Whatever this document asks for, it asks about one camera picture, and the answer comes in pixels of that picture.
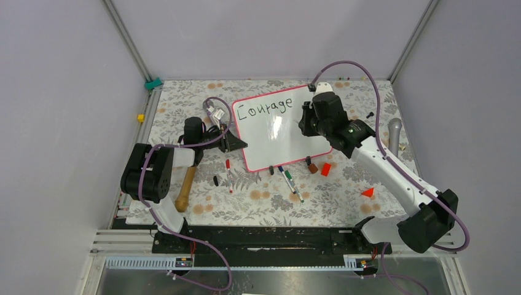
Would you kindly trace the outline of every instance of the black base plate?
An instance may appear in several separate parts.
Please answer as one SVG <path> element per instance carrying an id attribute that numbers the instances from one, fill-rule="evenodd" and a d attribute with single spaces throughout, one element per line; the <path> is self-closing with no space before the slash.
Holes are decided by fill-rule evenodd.
<path id="1" fill-rule="evenodd" d="M 188 226 L 181 234 L 208 241 L 233 267 L 345 266 L 344 254 L 367 254 L 373 247 L 381 253 L 383 243 L 360 243 L 351 228 L 332 227 L 232 227 Z M 153 253 L 187 254 L 190 242 L 157 232 Z M 387 247 L 385 254 L 392 253 Z M 197 245 L 196 267 L 222 267 L 221 258 L 212 249 Z"/>

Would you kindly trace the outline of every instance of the red triangular block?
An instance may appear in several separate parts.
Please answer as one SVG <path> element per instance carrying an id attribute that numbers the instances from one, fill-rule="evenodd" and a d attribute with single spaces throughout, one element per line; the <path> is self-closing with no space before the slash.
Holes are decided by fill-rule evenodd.
<path id="1" fill-rule="evenodd" d="M 370 189 L 366 190 L 362 193 L 362 195 L 365 195 L 366 197 L 372 197 L 374 192 L 374 187 L 371 187 Z"/>

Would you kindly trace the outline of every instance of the handwritten text courage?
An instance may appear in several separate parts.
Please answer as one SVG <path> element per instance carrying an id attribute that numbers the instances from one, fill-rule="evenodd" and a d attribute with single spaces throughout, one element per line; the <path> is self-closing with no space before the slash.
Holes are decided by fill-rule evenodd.
<path id="1" fill-rule="evenodd" d="M 239 120 L 244 120 L 245 118 L 247 118 L 249 116 L 250 117 L 254 117 L 256 114 L 261 114 L 263 112 L 269 114 L 270 110 L 272 110 L 272 112 L 275 112 L 276 109 L 281 114 L 284 114 L 286 112 L 286 110 L 287 110 L 286 107 L 293 108 L 293 106 L 291 106 L 291 103 L 293 103 L 293 101 L 291 100 L 291 98 L 288 98 L 286 101 L 279 101 L 278 103 L 259 104 L 258 106 L 254 106 L 253 108 L 249 108 L 247 112 L 246 112 L 246 108 L 241 109 L 244 106 L 243 104 L 241 104 L 237 108 L 237 117 L 239 118 Z"/>

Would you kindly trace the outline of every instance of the microphone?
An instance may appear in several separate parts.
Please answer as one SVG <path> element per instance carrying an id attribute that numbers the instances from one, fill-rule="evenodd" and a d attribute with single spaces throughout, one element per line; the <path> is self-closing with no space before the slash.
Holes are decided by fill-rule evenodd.
<path id="1" fill-rule="evenodd" d="M 398 157 L 398 146 L 400 144 L 400 130 L 402 129 L 402 120 L 394 118 L 387 125 L 389 128 L 389 150 Z"/>

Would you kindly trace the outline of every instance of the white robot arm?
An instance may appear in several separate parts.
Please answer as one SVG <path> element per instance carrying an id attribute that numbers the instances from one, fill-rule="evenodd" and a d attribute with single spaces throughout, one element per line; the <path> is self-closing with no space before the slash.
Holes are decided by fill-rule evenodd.
<path id="1" fill-rule="evenodd" d="M 392 153 L 387 151 L 384 157 L 379 146 L 386 148 L 377 144 L 375 132 L 361 120 L 348 119 L 340 98 L 328 83 L 318 83 L 313 100 L 305 102 L 302 109 L 299 128 L 303 135 L 324 136 L 334 149 L 371 172 L 404 207 L 404 216 L 368 218 L 357 225 L 369 243 L 405 243 L 414 251 L 423 253 L 454 226 L 454 219 L 426 193 L 437 196 L 454 213 L 458 197 L 451 190 L 439 192 Z M 398 165 L 402 173 L 387 157 Z M 424 189 L 419 191 L 403 172 L 422 183 Z"/>

